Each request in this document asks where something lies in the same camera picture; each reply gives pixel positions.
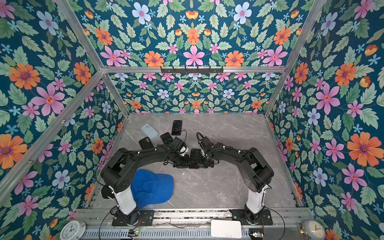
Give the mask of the pink-edged smartphone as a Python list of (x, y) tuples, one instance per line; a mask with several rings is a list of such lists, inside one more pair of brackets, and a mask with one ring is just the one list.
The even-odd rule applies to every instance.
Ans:
[(191, 154), (190, 154), (190, 169), (199, 169), (200, 164), (199, 162), (201, 161), (201, 150), (200, 149), (191, 149)]

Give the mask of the black phone case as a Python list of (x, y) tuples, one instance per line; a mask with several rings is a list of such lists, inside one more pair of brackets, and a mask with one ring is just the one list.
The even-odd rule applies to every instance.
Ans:
[(141, 140), (139, 140), (139, 145), (142, 150), (148, 150), (148, 149), (153, 149), (154, 145), (149, 137), (145, 137)]

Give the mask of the silver-edged smartphone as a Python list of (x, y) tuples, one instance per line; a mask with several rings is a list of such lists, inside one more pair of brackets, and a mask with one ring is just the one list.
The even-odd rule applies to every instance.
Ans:
[(170, 133), (164, 133), (160, 136), (160, 138), (164, 145), (171, 144), (174, 140)]

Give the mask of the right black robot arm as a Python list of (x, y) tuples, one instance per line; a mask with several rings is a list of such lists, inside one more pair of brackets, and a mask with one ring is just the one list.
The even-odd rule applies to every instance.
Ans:
[(224, 161), (238, 168), (249, 189), (243, 218), (251, 225), (257, 224), (266, 209), (266, 191), (272, 188), (270, 183), (274, 171), (271, 166), (256, 148), (238, 150), (223, 143), (214, 144), (200, 132), (197, 133), (197, 140), (202, 149), (202, 158), (198, 160), (200, 167), (212, 168)]

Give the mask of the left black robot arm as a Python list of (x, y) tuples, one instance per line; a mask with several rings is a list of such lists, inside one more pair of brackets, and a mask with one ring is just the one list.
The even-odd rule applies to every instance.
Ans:
[(188, 150), (187, 144), (179, 138), (174, 138), (167, 145), (157, 145), (146, 150), (118, 149), (102, 169), (101, 178), (114, 195), (119, 211), (128, 216), (138, 210), (131, 185), (139, 168), (157, 162), (184, 167), (187, 165)]

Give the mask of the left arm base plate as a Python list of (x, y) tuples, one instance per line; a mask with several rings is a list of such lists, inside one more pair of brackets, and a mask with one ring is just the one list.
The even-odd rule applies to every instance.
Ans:
[(138, 227), (151, 226), (154, 220), (153, 210), (134, 210), (128, 215), (123, 214), (118, 210), (114, 214), (113, 227)]

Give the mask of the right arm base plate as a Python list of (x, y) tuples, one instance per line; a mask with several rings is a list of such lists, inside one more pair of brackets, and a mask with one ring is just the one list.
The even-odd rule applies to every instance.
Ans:
[(243, 226), (273, 225), (269, 210), (261, 210), (259, 213), (253, 214), (250, 210), (246, 209), (231, 209), (230, 213), (232, 214), (232, 220), (241, 222)]

